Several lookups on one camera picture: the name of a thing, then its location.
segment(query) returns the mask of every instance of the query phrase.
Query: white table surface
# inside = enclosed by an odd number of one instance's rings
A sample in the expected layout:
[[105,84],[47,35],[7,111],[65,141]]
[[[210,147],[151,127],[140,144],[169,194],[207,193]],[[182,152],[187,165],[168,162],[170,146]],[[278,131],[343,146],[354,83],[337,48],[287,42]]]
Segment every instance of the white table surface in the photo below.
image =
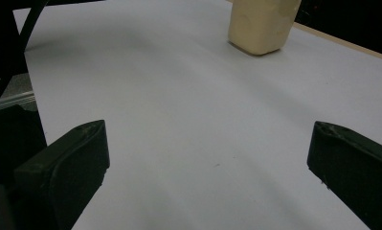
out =
[[248,56],[228,43],[231,6],[43,11],[26,59],[47,141],[107,127],[111,168],[75,230],[368,229],[306,157],[317,120],[382,144],[382,59],[297,29]]

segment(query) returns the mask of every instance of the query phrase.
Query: beige block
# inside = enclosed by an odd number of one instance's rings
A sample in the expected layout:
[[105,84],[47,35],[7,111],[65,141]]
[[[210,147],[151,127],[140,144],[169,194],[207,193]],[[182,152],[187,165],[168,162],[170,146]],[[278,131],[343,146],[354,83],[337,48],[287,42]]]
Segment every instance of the beige block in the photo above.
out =
[[252,55],[264,55],[285,44],[301,0],[235,0],[229,39]]

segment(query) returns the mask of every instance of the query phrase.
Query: black cable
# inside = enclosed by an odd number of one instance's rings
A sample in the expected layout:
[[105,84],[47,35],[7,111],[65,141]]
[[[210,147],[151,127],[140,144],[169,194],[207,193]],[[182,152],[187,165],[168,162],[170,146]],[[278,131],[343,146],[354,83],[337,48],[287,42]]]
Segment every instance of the black cable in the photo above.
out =
[[[20,42],[18,46],[18,51],[15,52],[16,54],[24,53],[27,43],[29,42],[30,36],[33,32],[35,23],[48,2],[49,0],[41,0],[35,6],[32,6],[32,8],[30,9],[29,15],[27,16],[27,19],[23,25],[23,29],[21,30],[21,33],[20,33]],[[14,56],[12,56],[11,59],[9,60],[10,66],[3,70],[4,72],[2,74],[4,76],[0,78],[0,98],[2,97],[3,93],[5,92],[6,88],[8,87],[11,81],[11,78],[12,78],[11,69],[13,68],[13,66],[15,66],[15,63],[19,60],[20,60],[19,58],[15,58]]]

